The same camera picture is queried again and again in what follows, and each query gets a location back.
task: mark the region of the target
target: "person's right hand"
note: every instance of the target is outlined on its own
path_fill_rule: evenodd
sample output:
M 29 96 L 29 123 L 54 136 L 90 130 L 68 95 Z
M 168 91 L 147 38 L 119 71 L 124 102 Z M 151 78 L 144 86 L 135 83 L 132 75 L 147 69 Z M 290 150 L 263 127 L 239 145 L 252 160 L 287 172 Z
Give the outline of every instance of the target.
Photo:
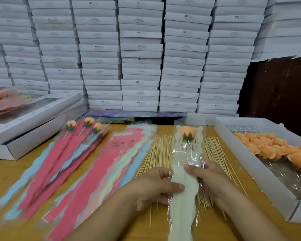
M 205 168 L 185 165 L 188 174 L 200 178 L 204 192 L 220 207 L 222 211 L 229 212 L 230 202 L 236 201 L 242 193 L 234 182 L 226 175 L 219 164 L 212 161 L 204 162 Z

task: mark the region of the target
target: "box of orange flowers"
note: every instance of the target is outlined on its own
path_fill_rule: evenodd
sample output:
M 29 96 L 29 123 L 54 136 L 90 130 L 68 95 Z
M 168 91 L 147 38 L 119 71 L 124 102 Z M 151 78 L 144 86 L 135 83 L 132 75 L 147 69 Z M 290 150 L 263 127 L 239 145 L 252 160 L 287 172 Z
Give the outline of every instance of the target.
M 283 218 L 301 223 L 301 137 L 265 118 L 218 117 L 214 129 Z

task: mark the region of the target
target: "person's left hand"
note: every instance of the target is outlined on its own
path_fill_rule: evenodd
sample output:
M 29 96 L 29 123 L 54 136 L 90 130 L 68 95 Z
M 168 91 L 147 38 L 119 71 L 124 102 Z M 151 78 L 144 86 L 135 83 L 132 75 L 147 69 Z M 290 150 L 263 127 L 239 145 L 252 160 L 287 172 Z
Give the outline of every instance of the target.
M 185 186 L 171 182 L 170 170 L 163 167 L 154 167 L 143 175 L 127 184 L 127 187 L 136 195 L 136 210 L 142 211 L 151 202 L 169 204 L 173 193 L 184 191 Z

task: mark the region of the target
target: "person's left arm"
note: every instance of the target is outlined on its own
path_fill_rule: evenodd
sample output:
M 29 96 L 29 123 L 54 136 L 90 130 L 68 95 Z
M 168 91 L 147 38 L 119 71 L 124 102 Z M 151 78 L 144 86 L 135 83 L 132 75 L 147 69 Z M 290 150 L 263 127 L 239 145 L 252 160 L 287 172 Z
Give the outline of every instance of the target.
M 138 211 L 145 209 L 151 202 L 168 204 L 172 193 L 184 190 L 183 185 L 170 181 L 169 171 L 166 168 L 152 168 L 121 187 L 66 240 L 117 240 Z

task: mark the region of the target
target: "tabletop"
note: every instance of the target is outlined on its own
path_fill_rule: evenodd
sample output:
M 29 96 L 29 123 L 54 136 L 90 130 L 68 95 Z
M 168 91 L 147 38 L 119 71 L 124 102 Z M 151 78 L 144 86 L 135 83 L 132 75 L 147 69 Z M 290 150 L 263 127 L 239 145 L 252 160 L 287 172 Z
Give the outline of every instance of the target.
M 111 125 L 110 132 L 120 132 L 126 128 L 126 125 Z M 173 134 L 174 126 L 159 126 L 157 134 Z M 74 171 L 70 177 L 61 185 L 51 198 L 46 201 L 36 214 L 28 221 L 22 222 L 15 220 L 12 222 L 3 222 L 2 217 L 19 197 L 8 203 L 2 210 L 0 210 L 0 241 L 4 240 L 43 240 L 44 237 L 52 229 L 52 225 L 48 225 L 41 221 L 41 217 L 52 208 L 52 203 L 55 198 L 64 193 L 74 182 L 76 182 L 82 174 L 84 174 L 91 163 L 96 159 L 98 152 L 103 147 L 104 143 L 111 136 L 106 136 L 96 149 L 89 155 L 89 157 L 81 164 L 81 166 Z M 212 126 L 206 127 L 206 136 L 218 137 Z M 18 161 L 0 160 L 0 197 L 5 194 L 10 186 L 15 183 L 22 173 L 31 166 L 32 162 L 41 154 L 41 152 L 48 146 L 52 139 L 44 142 L 36 149 L 29 152 L 27 155 Z M 241 181 L 249 198 L 257 204 L 275 223 L 276 225 L 293 241 L 301 241 L 301 224 L 287 223 L 257 187 L 255 182 L 247 174 L 241 164 L 237 161 L 228 147 L 219 138 L 221 147 L 230 160 L 239 180 Z M 218 207 L 204 210 L 201 205 L 199 207 L 200 221 L 198 226 L 194 228 L 194 241 L 235 241 L 242 240 L 236 228 L 232 224 L 230 218 L 224 220 L 222 212 Z M 151 227 L 149 227 L 150 208 L 146 209 L 140 216 L 132 222 L 123 232 L 119 240 L 122 241 L 158 241 L 167 240 L 169 231 L 169 223 L 167 221 L 167 207 L 157 205 L 152 207 Z

